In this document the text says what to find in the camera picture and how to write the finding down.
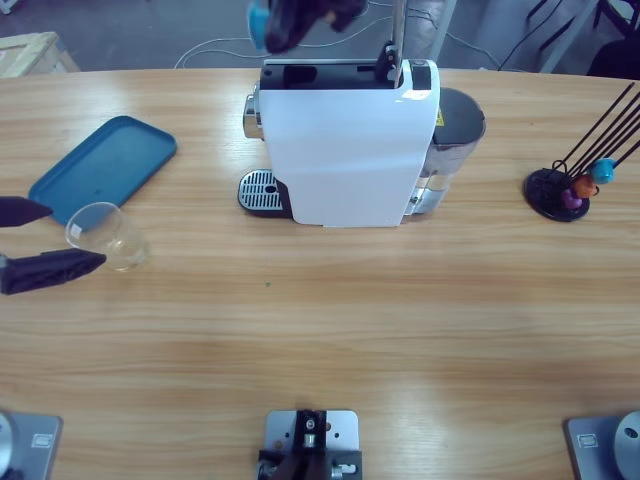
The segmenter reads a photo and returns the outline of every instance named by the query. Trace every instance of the wooden pallet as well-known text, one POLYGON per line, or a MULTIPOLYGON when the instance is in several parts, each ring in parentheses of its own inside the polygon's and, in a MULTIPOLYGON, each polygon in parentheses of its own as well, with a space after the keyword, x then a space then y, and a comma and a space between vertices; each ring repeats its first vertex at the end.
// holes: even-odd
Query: wooden pallet
POLYGON ((79 70, 54 32, 0 38, 0 78, 79 70))

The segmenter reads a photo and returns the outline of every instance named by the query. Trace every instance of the metal rod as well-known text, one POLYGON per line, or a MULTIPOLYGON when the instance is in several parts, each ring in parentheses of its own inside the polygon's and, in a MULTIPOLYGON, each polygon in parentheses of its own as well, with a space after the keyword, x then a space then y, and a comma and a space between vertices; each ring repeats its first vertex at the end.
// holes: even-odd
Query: metal rod
POLYGON ((617 150, 617 148, 612 149, 613 144, 617 141, 620 140, 621 138, 623 138, 625 135, 627 135, 627 133, 629 133, 629 130, 631 130, 632 128, 634 128, 634 126, 638 125, 638 123, 640 123, 640 114, 638 114, 631 122, 629 122, 629 124, 626 126, 626 128, 620 133, 620 135, 618 135, 616 138, 613 139, 612 142, 610 142, 606 148, 603 148, 602 151, 600 152, 600 154, 593 156, 589 163, 587 165, 585 165, 575 176, 578 176, 582 173, 584 173, 585 171, 589 170, 594 163, 596 163, 596 161, 600 158, 611 158, 611 155, 613 155, 614 151, 617 150))
POLYGON ((558 163, 558 165, 556 167, 553 167, 551 170, 555 171, 558 169, 558 167, 560 165, 564 165, 567 160, 569 160, 569 158, 571 158, 571 155, 573 155, 576 150, 578 150, 578 148, 580 148, 580 146, 585 142, 585 140, 587 138, 589 138, 589 135, 591 135, 593 133, 593 131, 598 128, 598 126, 604 121, 605 118, 607 118, 607 116, 611 113, 611 111, 616 108, 616 106, 620 103, 620 101, 627 95, 627 93, 629 93, 629 90, 631 90, 633 88, 633 86, 635 85, 635 82, 630 83, 629 85, 627 85, 627 88, 625 88, 622 93, 618 96, 618 98, 616 98, 613 103, 611 104, 611 106, 607 109, 606 112, 604 112, 604 114, 600 117, 600 119, 594 123, 593 127, 591 127, 589 129, 589 131, 584 135, 584 137, 582 137, 582 139, 580 139, 580 141, 576 144, 575 147, 573 147, 571 149, 571 151, 567 154, 566 157, 564 157, 564 159, 558 163))
POLYGON ((635 152, 638 149, 638 147, 640 147, 640 140, 638 140, 633 147, 631 147, 629 150, 627 150, 627 153, 625 153, 622 157, 620 157, 620 160, 618 160, 615 163, 613 168, 616 168, 618 165, 620 165, 622 162, 624 162, 627 159, 627 157, 629 157, 633 152, 635 152))
POLYGON ((407 26, 407 11, 409 0, 396 0, 393 7, 393 30, 391 31, 391 41, 395 49, 395 81, 394 87, 400 86, 402 78, 402 49, 404 48, 404 31, 407 26))
POLYGON ((611 122, 607 129, 602 132, 602 134, 596 139, 595 142, 593 142, 593 145, 591 145, 591 147, 585 152, 585 154, 580 157, 580 160, 578 160, 573 165, 573 167, 569 169, 569 175, 578 175, 579 173, 582 173, 584 171, 585 165, 598 158, 606 157, 603 152, 608 150, 618 138, 627 133, 628 129, 631 128, 631 125, 633 125, 633 123, 637 120, 638 117, 636 116, 636 114, 640 111, 640 105, 636 106, 636 108, 634 108, 633 111, 620 122, 620 124, 613 130, 613 132, 609 134, 609 136, 607 136, 606 138, 604 136, 609 133, 609 130, 611 130, 611 128, 616 125, 616 123, 618 123, 618 120, 620 120, 622 116, 627 113, 629 107, 631 107, 638 98, 640 98, 640 93, 638 93, 634 97, 634 99, 631 100, 631 102, 624 108, 624 110, 622 110, 622 112, 618 114, 618 116, 613 122, 611 122), (619 134, 620 130, 625 127, 626 129, 622 131, 622 134, 619 134))
POLYGON ((620 139, 618 143, 616 143, 613 147, 611 147, 611 150, 607 152, 606 157, 611 158, 611 156, 615 154, 618 151, 618 149, 622 145, 624 145, 626 141, 629 140, 638 130, 640 130, 640 122, 637 122, 636 125, 633 127, 633 129, 629 133, 627 133, 624 137, 620 139))

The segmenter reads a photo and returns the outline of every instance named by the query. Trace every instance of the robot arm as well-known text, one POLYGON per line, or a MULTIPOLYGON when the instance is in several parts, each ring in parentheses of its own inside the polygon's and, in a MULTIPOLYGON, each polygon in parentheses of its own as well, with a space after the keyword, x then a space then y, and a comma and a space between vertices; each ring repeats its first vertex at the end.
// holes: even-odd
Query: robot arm
POLYGON ((251 6, 249 24, 256 45, 269 53, 295 48, 319 19, 336 32, 344 30, 367 5, 367 0, 269 0, 269 9, 251 6))

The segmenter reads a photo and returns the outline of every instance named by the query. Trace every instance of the wooden table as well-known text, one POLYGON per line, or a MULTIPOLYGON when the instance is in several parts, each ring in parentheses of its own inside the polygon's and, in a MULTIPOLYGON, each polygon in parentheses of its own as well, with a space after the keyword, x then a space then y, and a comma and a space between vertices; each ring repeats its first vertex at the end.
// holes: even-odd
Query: wooden table
MULTIPOLYGON (((566 479, 561 424, 640 407, 640 159, 575 224, 520 186, 626 82, 445 71, 487 134, 431 217, 334 230, 243 213, 254 70, 0 82, 0 192, 24 195, 103 122, 132 115, 178 154, 126 205, 152 246, 0 299, 0 405, 64 417, 54 479, 252 480, 272 409, 349 408, 365 476, 566 479)), ((63 248, 48 219, 1 250, 63 248)))

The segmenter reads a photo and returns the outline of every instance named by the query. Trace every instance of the cable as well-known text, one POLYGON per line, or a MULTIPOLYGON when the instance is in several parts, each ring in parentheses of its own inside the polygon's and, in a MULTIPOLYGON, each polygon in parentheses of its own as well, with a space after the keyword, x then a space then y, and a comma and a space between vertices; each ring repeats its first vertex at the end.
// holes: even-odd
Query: cable
POLYGON ((238 58, 269 58, 269 57, 273 56, 273 55, 270 55, 270 54, 267 54, 267 55, 242 55, 241 53, 232 52, 231 50, 224 50, 224 49, 221 49, 221 48, 211 48, 211 49, 208 49, 208 50, 198 50, 197 52, 194 52, 191 55, 187 55, 185 57, 185 59, 182 61, 182 68, 187 68, 187 62, 191 58, 195 57, 196 55, 200 55, 202 53, 223 53, 225 55, 231 55, 233 57, 238 57, 238 58))
MULTIPOLYGON (((374 5, 377 7, 393 7, 393 5, 388 4, 388 3, 380 3, 380 2, 374 2, 374 1, 370 1, 368 2, 368 5, 374 5)), ((434 29, 438 29, 438 24, 435 22, 435 20, 433 19, 433 16, 431 15, 431 12, 429 12, 428 10, 422 10, 420 8, 414 8, 414 7, 409 7, 409 10, 414 11, 414 12, 418 12, 424 16, 421 15, 409 15, 409 17, 411 18, 421 18, 423 20, 427 20, 429 22, 431 22, 431 24, 433 25, 434 29)), ((358 17, 356 18, 360 18, 363 17, 367 12, 369 11, 369 6, 367 6, 367 8, 365 9, 364 12, 362 12, 360 15, 358 15, 358 17)), ((341 43, 344 42, 348 42, 349 40, 357 37, 358 35, 360 35, 362 32, 364 32, 365 30, 371 28, 372 26, 376 25, 377 23, 380 23, 382 21, 385 20, 389 20, 391 19, 391 17, 382 17, 379 18, 377 20, 374 20, 373 22, 371 22, 370 24, 368 24, 366 27, 358 30, 357 32, 349 35, 348 37, 342 38, 340 40, 337 40, 335 42, 331 42, 331 43, 325 43, 325 44, 319 44, 319 45, 313 45, 313 44, 300 44, 298 45, 301 48, 327 48, 327 47, 332 47, 334 45, 339 45, 341 43)), ((491 54, 491 52, 489 52, 488 50, 485 50, 483 48, 477 47, 459 37, 456 37, 455 35, 447 32, 447 37, 451 38, 453 41, 463 45, 464 47, 470 48, 472 50, 475 50, 479 53, 484 54, 489 60, 491 60, 491 63, 493 63, 493 65, 495 67, 497 67, 498 69, 500 69, 501 67, 504 67, 504 62, 501 65, 500 62, 498 62, 496 60, 496 58, 491 54)), ((189 50, 187 50, 186 52, 184 52, 180 58, 178 59, 178 61, 176 62, 176 64, 173 66, 173 68, 186 68, 186 64, 187 62, 195 57, 196 55, 200 55, 203 53, 222 53, 225 55, 231 55, 234 57, 238 57, 238 58, 249 58, 249 59, 260 59, 260 58, 269 58, 273 55, 271 54, 264 54, 264 55, 243 55, 240 53, 236 53, 233 52, 231 50, 224 50, 224 49, 218 49, 218 48, 213 48, 213 49, 208 49, 208 50, 198 50, 199 48, 204 47, 205 45, 210 45, 213 43, 217 43, 217 42, 233 42, 233 41, 251 41, 251 39, 249 37, 234 37, 234 38, 214 38, 212 40, 207 40, 205 42, 199 43, 198 45, 196 45, 195 47, 190 48, 189 50)))
POLYGON ((349 35, 348 37, 345 37, 345 38, 343 38, 343 39, 341 39, 341 40, 338 40, 337 42, 325 43, 325 44, 323 44, 323 45, 304 45, 304 44, 302 44, 302 43, 301 43, 301 44, 300 44, 300 45, 298 45, 298 46, 299 46, 299 47, 302 47, 302 48, 325 48, 325 47, 333 47, 334 45, 338 45, 338 44, 340 44, 340 43, 347 42, 347 41, 351 40, 352 38, 357 37, 358 35, 360 35, 362 32, 364 32, 364 31, 365 31, 365 30, 367 30, 368 28, 373 27, 376 23, 380 23, 380 22, 382 22, 383 20, 390 20, 390 19, 391 19, 391 17, 382 17, 382 18, 379 18, 378 20, 375 20, 375 21, 371 22, 371 23, 370 23, 369 25, 367 25, 366 27, 361 28, 361 29, 360 29, 360 30, 358 30, 356 33, 354 33, 354 34, 352 34, 352 35, 349 35))
POLYGON ((178 68, 180 66, 180 62, 182 62, 183 60, 186 59, 186 57, 193 52, 194 50, 199 49, 200 47, 204 47, 205 45, 209 45, 210 43, 216 43, 216 42, 235 42, 238 40, 245 40, 245 41, 251 41, 251 39, 249 37, 235 37, 235 38, 214 38, 213 40, 207 40, 206 42, 202 42, 199 43, 198 45, 196 45, 195 47, 190 48, 189 50, 187 50, 186 52, 184 52, 182 54, 182 56, 178 59, 178 61, 176 62, 176 64, 173 66, 173 68, 178 68))
POLYGON ((520 40, 518 43, 516 43, 516 46, 511 49, 511 52, 509 52, 509 55, 507 55, 507 58, 505 58, 504 62, 502 62, 500 64, 500 66, 498 67, 498 71, 499 72, 502 71, 502 69, 504 68, 505 64, 509 61, 511 56, 516 52, 518 47, 520 45, 522 45, 525 42, 525 40, 527 40, 531 35, 536 33, 540 29, 540 27, 542 27, 545 23, 547 23, 549 21, 549 19, 553 16, 553 14, 556 13, 556 10, 558 10, 558 7, 560 7, 560 5, 562 5, 562 2, 564 2, 564 0, 558 0, 558 3, 556 4, 555 7, 553 7, 553 10, 551 10, 551 13, 549 13, 549 15, 547 15, 547 17, 542 22, 540 22, 536 28, 531 30, 524 37, 522 37, 522 40, 520 40))
MULTIPOLYGON (((391 17, 382 17, 382 18, 379 18, 377 20, 374 20, 373 22, 368 24, 366 27, 361 28, 360 30, 358 30, 357 32, 349 35, 348 37, 342 38, 342 39, 337 40, 335 42, 325 43, 325 44, 320 44, 320 45, 300 44, 298 46, 302 47, 302 48, 326 48, 326 47, 332 47, 332 46, 338 45, 340 43, 348 42, 352 38, 357 37, 362 32, 364 32, 365 30, 373 27, 377 23, 380 23, 380 22, 382 22, 384 20, 390 20, 390 19, 391 19, 391 17)), ((199 50, 199 51, 195 52, 195 50, 197 50, 198 48, 201 48, 201 47, 203 47, 205 45, 209 45, 211 43, 228 42, 228 41, 240 41, 240 40, 251 41, 251 39, 249 37, 237 37, 237 38, 214 38, 213 40, 207 40, 206 42, 202 42, 202 43, 196 45, 195 47, 190 48, 189 50, 187 50, 178 59, 178 61, 176 62, 176 64, 174 65, 173 68, 180 68, 181 64, 182 64, 182 68, 185 68, 185 65, 187 64, 189 59, 195 57, 196 55, 200 55, 201 53, 223 53, 223 54, 232 55, 232 56, 238 57, 238 58, 268 58, 268 57, 272 56, 270 54, 265 54, 265 55, 242 55, 242 54, 239 54, 239 53, 236 53, 236 52, 232 52, 231 50, 223 50, 223 49, 217 49, 217 48, 216 49, 210 49, 210 50, 199 50)))

